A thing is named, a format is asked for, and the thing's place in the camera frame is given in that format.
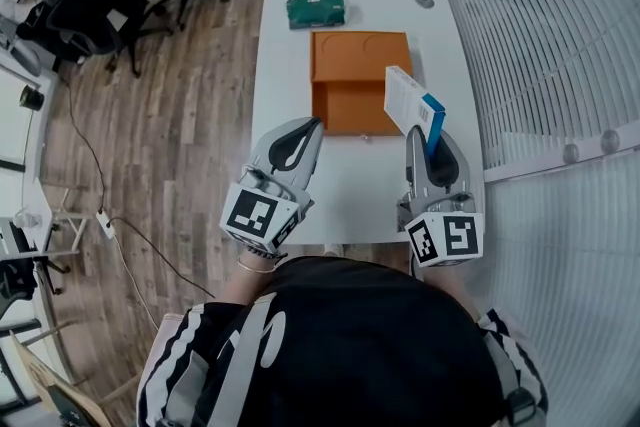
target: blue and white box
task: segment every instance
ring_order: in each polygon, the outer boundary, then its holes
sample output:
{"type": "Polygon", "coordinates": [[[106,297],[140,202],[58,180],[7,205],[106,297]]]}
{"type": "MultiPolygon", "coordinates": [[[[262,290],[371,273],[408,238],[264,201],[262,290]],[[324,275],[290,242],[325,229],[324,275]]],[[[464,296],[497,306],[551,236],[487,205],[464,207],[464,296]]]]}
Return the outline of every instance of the blue and white box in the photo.
{"type": "Polygon", "coordinates": [[[434,155],[446,110],[398,66],[387,67],[384,110],[405,136],[415,125],[420,126],[427,138],[427,155],[434,155]]]}

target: cable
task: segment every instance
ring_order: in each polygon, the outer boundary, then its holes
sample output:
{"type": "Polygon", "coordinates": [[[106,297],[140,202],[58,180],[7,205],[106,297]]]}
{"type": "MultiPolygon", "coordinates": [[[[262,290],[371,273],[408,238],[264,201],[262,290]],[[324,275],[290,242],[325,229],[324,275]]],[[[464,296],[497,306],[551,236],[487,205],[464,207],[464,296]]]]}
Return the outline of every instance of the cable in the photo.
{"type": "Polygon", "coordinates": [[[100,162],[98,162],[98,157],[96,155],[96,152],[93,150],[93,147],[91,146],[91,144],[89,144],[89,141],[87,140],[87,138],[84,135],[82,135],[82,132],[80,131],[80,129],[78,128],[78,125],[76,124],[76,119],[73,116],[73,101],[71,99],[71,86],[62,78],[60,79],[60,81],[69,90],[69,114],[71,115],[71,124],[73,125],[73,128],[75,128],[76,133],[87,145],[87,147],[89,148],[89,151],[91,151],[91,155],[93,155],[93,160],[96,161],[96,166],[98,167],[98,173],[100,173],[100,183],[102,183],[102,195],[100,197],[100,208],[98,209],[98,212],[102,212],[104,208],[104,194],[106,190],[106,187],[104,186],[104,175],[102,174],[102,168],[100,167],[100,162]]]}
{"type": "Polygon", "coordinates": [[[153,324],[153,326],[156,328],[156,331],[159,331],[160,328],[158,327],[158,324],[156,324],[156,321],[153,319],[153,315],[151,315],[151,312],[149,311],[149,306],[147,306],[147,303],[145,302],[145,300],[142,297],[142,294],[140,293],[140,288],[138,288],[138,283],[136,283],[136,278],[133,277],[131,270],[129,270],[127,261],[125,260],[124,254],[122,253],[122,247],[120,246],[120,241],[118,240],[118,236],[114,235],[113,238],[116,240],[116,244],[118,246],[118,252],[120,253],[120,258],[122,259],[122,264],[124,265],[124,268],[127,270],[127,273],[129,274],[129,277],[133,282],[133,287],[136,289],[136,294],[138,294],[138,299],[140,299],[142,306],[144,306],[144,309],[146,310],[147,315],[149,315],[149,319],[151,320],[151,323],[153,324]]]}
{"type": "Polygon", "coordinates": [[[173,264],[166,259],[166,257],[160,252],[160,250],[153,245],[153,242],[151,242],[147,237],[145,237],[142,232],[136,228],[133,224],[131,224],[129,221],[127,221],[124,217],[114,217],[113,219],[111,219],[109,221],[109,223],[107,224],[107,227],[111,226],[111,224],[114,221],[122,221],[124,224],[126,224],[127,226],[129,226],[129,228],[131,228],[133,231],[135,231],[138,235],[140,235],[146,242],[147,244],[149,244],[153,250],[158,253],[158,255],[160,256],[160,258],[162,258],[162,260],[164,261],[164,263],[166,263],[169,267],[171,267],[171,270],[173,272],[176,273],[176,275],[180,278],[183,279],[184,281],[186,281],[187,283],[193,285],[194,287],[202,290],[205,294],[207,294],[209,297],[211,297],[212,299],[215,299],[216,296],[213,295],[212,293],[210,293],[209,291],[207,291],[206,289],[202,288],[200,285],[198,285],[197,283],[194,283],[193,281],[191,281],[189,278],[185,278],[182,274],[180,274],[180,272],[178,272],[178,269],[176,269],[173,264]]]}

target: black and white marker cube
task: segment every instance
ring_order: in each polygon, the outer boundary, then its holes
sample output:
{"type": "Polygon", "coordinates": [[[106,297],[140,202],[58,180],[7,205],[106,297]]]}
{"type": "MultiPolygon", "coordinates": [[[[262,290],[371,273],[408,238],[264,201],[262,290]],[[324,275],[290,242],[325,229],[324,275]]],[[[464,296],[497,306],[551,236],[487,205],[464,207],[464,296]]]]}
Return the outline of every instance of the black and white marker cube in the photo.
{"type": "Polygon", "coordinates": [[[406,230],[420,267],[457,265],[482,256],[482,214],[426,212],[406,230]]]}
{"type": "Polygon", "coordinates": [[[275,254],[300,221],[299,208],[292,201],[233,183],[220,228],[245,245],[275,254]]]}

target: bracelet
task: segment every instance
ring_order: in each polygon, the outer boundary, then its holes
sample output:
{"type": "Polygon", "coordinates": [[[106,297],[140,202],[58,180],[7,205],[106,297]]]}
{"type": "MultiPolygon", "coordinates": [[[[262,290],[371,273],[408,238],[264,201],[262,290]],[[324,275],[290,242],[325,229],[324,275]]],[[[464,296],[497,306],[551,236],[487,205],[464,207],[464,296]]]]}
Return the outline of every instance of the bracelet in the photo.
{"type": "Polygon", "coordinates": [[[260,269],[254,269],[253,267],[249,267],[248,265],[245,265],[244,263],[242,263],[240,261],[240,257],[238,257],[238,265],[240,267],[242,267],[244,270],[250,271],[250,272],[255,272],[256,274],[271,274],[272,272],[274,272],[276,270],[275,267],[273,269],[269,270],[269,271],[261,271],[260,269]]]}

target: striped sleeve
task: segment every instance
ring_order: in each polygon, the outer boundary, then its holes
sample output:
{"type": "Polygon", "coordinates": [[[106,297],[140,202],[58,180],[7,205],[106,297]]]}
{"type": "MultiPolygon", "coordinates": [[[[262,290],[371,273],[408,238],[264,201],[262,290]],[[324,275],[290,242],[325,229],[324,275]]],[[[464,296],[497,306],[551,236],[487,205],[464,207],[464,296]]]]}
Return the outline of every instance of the striped sleeve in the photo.
{"type": "Polygon", "coordinates": [[[164,418],[171,391],[189,364],[197,360],[202,362],[201,367],[208,365],[213,346],[243,308],[237,304],[208,303],[187,312],[141,389],[136,414],[138,427],[155,427],[164,418]]]}
{"type": "Polygon", "coordinates": [[[478,321],[478,327],[495,339],[511,361],[518,384],[531,393],[537,407],[546,414],[549,397],[538,370],[537,356],[519,326],[508,315],[492,309],[478,321]]]}

